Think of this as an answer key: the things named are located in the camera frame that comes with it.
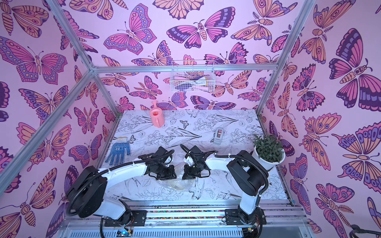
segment white flower pot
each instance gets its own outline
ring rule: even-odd
[[[282,159],[281,159],[281,161],[279,163],[278,162],[272,163],[272,162],[268,162],[268,161],[260,158],[258,153],[257,153],[257,147],[254,147],[253,157],[254,157],[254,159],[256,159],[258,161],[258,163],[260,163],[262,165],[263,168],[265,168],[267,171],[270,171],[275,165],[278,165],[278,164],[282,163],[285,160],[286,153],[285,153],[285,150],[282,149]]]

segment white wire basket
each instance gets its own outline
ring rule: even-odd
[[[181,66],[188,62],[183,60],[172,61],[172,72],[169,81],[171,92],[203,91],[213,93],[216,85],[214,61],[208,60],[208,64],[206,64],[206,60],[193,60],[192,67],[187,71],[183,71],[184,68]]]

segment green leaves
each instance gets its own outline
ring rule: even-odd
[[[257,153],[262,159],[274,163],[282,159],[282,144],[277,141],[275,136],[264,136],[263,138],[254,135],[256,140],[253,142]]]

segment pink wall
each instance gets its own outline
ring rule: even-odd
[[[342,2],[351,6],[351,1]],[[334,5],[327,0],[316,3],[317,11]],[[357,1],[346,12],[339,11],[336,21],[323,20],[319,25],[311,12],[298,53],[290,55],[289,65],[298,69],[286,81],[279,78],[279,87],[268,101],[268,105],[273,101],[275,111],[265,106],[262,114],[267,118],[266,130],[275,134],[276,128],[276,136],[288,141],[282,141],[289,154],[282,172],[295,203],[303,205],[311,220],[316,237],[348,237],[350,224],[381,229],[371,217],[373,214],[376,219],[376,209],[381,210],[381,71],[374,48],[380,36],[375,30],[381,20],[381,15],[375,14],[378,7],[379,3]],[[315,36],[319,30],[325,32]],[[340,83],[353,71],[356,79]]]

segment floral patterned tablecloth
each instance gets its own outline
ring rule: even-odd
[[[174,149],[173,161],[177,179],[156,181],[148,175],[134,177],[119,183],[106,194],[113,198],[137,201],[162,200],[240,200],[242,191],[229,171],[212,170],[208,178],[181,180],[185,152],[196,145],[201,151],[217,150],[220,155],[237,154],[241,150],[253,151],[254,135],[263,134],[254,110],[174,110],[163,111],[165,124],[154,127],[149,111],[126,111],[118,125],[102,167],[108,168],[131,161],[139,155],[155,152],[159,146]],[[213,144],[216,128],[224,128],[221,145]],[[108,158],[115,143],[130,144],[130,155],[121,160]],[[262,199],[286,199],[278,172],[269,172],[269,188]]]

